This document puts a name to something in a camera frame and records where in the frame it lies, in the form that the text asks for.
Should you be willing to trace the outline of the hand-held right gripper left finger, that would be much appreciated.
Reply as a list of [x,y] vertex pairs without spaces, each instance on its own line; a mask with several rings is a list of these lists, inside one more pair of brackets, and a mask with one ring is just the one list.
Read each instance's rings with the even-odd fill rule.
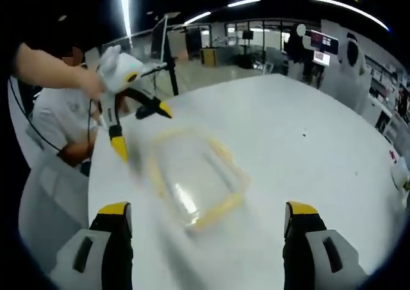
[[131,204],[100,209],[58,251],[50,278],[58,289],[132,289]]

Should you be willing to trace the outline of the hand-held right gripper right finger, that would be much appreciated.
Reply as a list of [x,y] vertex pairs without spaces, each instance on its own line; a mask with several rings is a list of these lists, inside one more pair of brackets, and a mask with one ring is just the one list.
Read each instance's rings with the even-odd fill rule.
[[311,205],[289,201],[284,220],[285,289],[359,289],[368,275],[357,250]]

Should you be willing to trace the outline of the person's left hand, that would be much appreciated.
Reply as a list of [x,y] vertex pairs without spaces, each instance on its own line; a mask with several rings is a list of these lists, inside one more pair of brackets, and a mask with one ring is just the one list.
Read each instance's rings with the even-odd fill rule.
[[104,92],[104,86],[96,72],[81,70],[78,77],[79,87],[87,93],[91,99],[99,99]]

